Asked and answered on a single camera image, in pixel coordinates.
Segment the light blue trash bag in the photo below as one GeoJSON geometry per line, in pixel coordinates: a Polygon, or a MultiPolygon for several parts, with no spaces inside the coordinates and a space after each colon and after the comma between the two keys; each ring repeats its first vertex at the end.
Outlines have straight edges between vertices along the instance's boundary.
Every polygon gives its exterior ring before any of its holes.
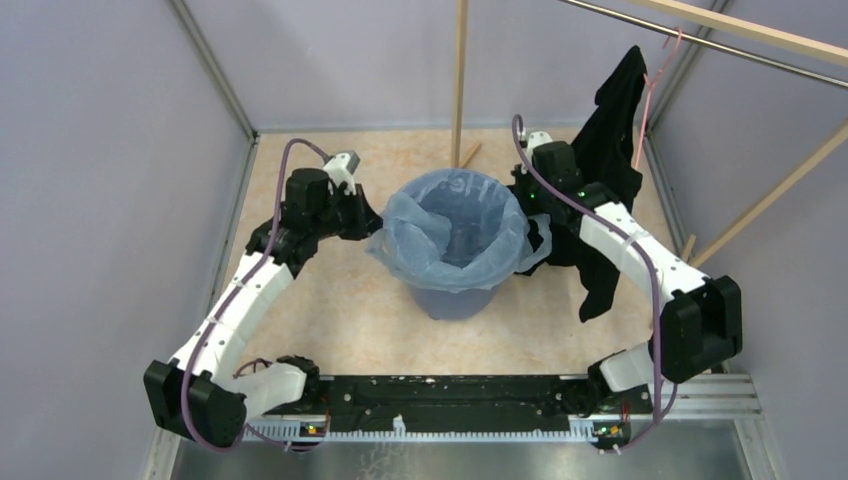
{"type": "Polygon", "coordinates": [[[550,217],[527,216],[500,181],[442,169],[394,193],[367,253],[397,279],[426,290],[490,290],[552,252],[550,217]]]}

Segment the blue plastic trash bin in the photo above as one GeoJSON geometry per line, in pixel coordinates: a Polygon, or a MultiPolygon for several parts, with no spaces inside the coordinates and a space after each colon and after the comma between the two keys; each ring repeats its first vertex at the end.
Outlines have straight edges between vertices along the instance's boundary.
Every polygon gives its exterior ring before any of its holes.
{"type": "Polygon", "coordinates": [[[406,284],[413,301],[433,320],[458,321],[483,311],[494,299],[504,281],[488,289],[466,289],[458,292],[419,288],[406,284]]]}

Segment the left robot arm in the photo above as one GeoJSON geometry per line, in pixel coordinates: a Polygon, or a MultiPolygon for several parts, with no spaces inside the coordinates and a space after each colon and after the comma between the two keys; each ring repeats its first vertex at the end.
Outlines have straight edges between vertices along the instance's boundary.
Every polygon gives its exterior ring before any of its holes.
{"type": "Polygon", "coordinates": [[[273,302],[328,238],[360,241],[382,226],[345,167],[298,168],[274,214],[251,234],[234,277],[190,339],[143,383],[158,427],[215,451],[232,448],[246,424],[288,405],[308,413],[321,393],[316,366],[302,357],[237,375],[247,343],[273,302]]]}

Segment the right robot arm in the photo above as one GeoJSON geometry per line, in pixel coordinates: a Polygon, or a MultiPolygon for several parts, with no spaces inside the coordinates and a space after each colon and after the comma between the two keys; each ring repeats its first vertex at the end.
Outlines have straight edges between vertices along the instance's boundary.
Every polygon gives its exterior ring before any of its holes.
{"type": "Polygon", "coordinates": [[[622,199],[583,178],[567,142],[533,132],[518,150],[511,189],[527,216],[549,218],[550,230],[538,233],[551,243],[545,263],[578,269],[587,291],[580,319],[610,309],[620,276],[652,303],[660,345],[646,341],[593,364],[586,397],[594,409],[612,412],[627,390],[655,379],[683,383],[741,352],[741,290],[733,279],[711,278],[664,247],[622,199]]]}

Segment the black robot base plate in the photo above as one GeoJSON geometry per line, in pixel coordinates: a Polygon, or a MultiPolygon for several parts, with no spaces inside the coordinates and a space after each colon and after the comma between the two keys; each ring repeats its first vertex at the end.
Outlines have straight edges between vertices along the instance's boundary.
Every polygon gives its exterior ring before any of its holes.
{"type": "Polygon", "coordinates": [[[565,431],[592,414],[651,415],[647,387],[608,393],[560,375],[323,376],[278,416],[329,419],[333,433],[385,432],[401,418],[413,433],[565,431]]]}

